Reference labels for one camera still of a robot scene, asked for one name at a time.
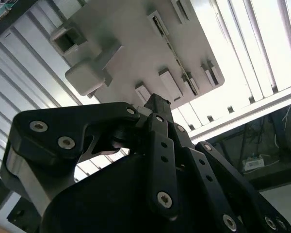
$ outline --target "screw hole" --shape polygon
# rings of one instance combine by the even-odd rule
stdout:
[[[168,159],[167,159],[165,156],[161,156],[161,160],[162,160],[164,163],[167,163],[167,162],[168,162]]]
[[[23,216],[24,213],[25,213],[24,210],[19,210],[19,211],[17,211],[16,215],[17,215],[18,217],[20,217],[20,216]]]
[[[63,141],[63,143],[64,143],[65,145],[67,145],[67,146],[69,146],[69,145],[71,144],[70,141],[67,140],[67,139],[65,139],[65,140]]]
[[[206,176],[206,178],[207,178],[207,180],[209,180],[210,182],[212,182],[212,181],[213,181],[212,177],[211,177],[211,176],[209,176],[209,175],[207,175],[207,176]]]
[[[161,200],[162,200],[164,203],[167,203],[167,202],[168,202],[168,197],[165,196],[165,195],[163,195],[163,196],[161,197]]]
[[[228,225],[230,225],[231,227],[234,225],[233,222],[232,222],[230,219],[227,220],[227,223],[228,223]]]
[[[34,127],[35,127],[37,130],[41,130],[41,129],[43,129],[43,125],[40,124],[40,123],[36,123],[36,124],[34,124]]]
[[[281,221],[279,218],[276,218],[278,224],[281,226],[281,228],[283,228],[284,230],[287,230],[286,225],[283,223],[283,221]]]

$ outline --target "grey metal part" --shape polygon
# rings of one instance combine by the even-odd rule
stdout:
[[[170,70],[184,95],[176,102],[170,100],[172,109],[195,98],[182,81],[183,73],[172,52],[147,17],[155,10],[169,32],[168,38],[181,63],[187,72],[191,72],[200,87],[200,95],[213,89],[200,64],[202,60],[209,59],[216,67],[218,65],[189,2],[187,6],[191,19],[185,24],[180,23],[169,0],[89,1],[86,7],[78,10],[69,19],[77,25],[87,40],[88,50],[76,53],[75,57],[86,55],[95,58],[114,40],[123,45],[106,66],[112,76],[112,83],[109,87],[101,87],[95,92],[101,102],[125,101],[142,105],[135,93],[135,86],[140,82],[145,84],[150,93],[157,93],[168,99],[168,92],[158,78],[158,72],[165,67]],[[66,59],[73,64],[76,62],[75,57],[68,56]],[[220,75],[220,78],[219,84],[222,85],[223,76]]]
[[[19,178],[41,216],[57,194],[75,183],[74,171],[64,177],[51,177],[20,157],[12,147],[10,147],[6,166]]]

